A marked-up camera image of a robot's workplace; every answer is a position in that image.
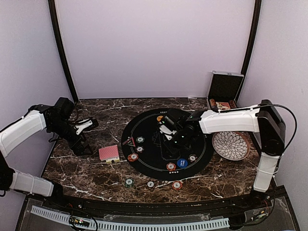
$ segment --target open case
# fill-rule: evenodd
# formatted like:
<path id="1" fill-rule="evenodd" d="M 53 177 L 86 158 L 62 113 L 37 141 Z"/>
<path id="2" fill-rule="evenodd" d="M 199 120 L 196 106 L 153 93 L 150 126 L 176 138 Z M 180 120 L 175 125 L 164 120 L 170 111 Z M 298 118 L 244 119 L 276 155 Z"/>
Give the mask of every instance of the open case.
<path id="1" fill-rule="evenodd" d="M 207 95 L 208 108 L 221 110 L 237 108 L 237 100 L 243 81 L 244 75 L 242 74 L 213 71 Z"/>

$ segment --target green poker chip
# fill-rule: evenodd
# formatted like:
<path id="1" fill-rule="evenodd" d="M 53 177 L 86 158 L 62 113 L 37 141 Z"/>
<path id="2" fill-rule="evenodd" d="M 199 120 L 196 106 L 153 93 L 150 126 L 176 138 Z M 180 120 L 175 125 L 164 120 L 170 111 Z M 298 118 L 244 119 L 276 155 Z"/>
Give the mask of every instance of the green poker chip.
<path id="1" fill-rule="evenodd" d="M 125 187 L 126 188 L 131 188 L 134 186 L 134 179 L 128 178 L 125 180 Z"/>

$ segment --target blue poker chip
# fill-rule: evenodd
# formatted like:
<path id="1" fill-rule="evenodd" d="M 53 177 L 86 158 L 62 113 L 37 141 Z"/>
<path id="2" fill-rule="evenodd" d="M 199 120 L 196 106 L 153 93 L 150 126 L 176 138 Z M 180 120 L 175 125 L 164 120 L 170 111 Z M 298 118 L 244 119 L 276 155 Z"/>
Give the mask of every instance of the blue poker chip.
<path id="1" fill-rule="evenodd" d="M 180 160 L 178 160 L 177 165 L 178 165 L 180 168 L 184 168 L 184 167 L 187 167 L 188 162 L 187 162 L 187 160 L 185 160 L 185 159 L 180 159 Z"/>

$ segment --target poker mat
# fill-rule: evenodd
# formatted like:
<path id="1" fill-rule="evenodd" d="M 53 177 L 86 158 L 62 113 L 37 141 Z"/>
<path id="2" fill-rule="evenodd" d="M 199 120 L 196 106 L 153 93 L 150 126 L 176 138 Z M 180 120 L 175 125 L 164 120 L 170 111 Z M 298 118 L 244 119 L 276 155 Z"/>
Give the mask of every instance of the poker mat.
<path id="1" fill-rule="evenodd" d="M 153 109 L 133 118 L 123 131 L 121 143 L 125 158 L 137 171 L 158 180 L 173 181 L 204 169 L 214 148 L 212 136 L 201 134 L 194 138 L 189 150 L 177 147 L 177 154 L 168 151 L 164 145 L 167 138 L 159 130 L 159 120 L 167 110 Z M 191 114 L 182 112 L 187 117 Z"/>

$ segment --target case lid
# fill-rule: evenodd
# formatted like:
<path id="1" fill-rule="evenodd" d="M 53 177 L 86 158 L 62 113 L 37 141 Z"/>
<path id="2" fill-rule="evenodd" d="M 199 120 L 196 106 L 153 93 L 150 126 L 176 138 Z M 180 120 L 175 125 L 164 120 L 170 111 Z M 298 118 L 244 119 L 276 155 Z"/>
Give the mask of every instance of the case lid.
<path id="1" fill-rule="evenodd" d="M 239 73 L 213 71 L 207 96 L 209 99 L 220 102 L 236 100 L 243 80 L 244 75 Z"/>

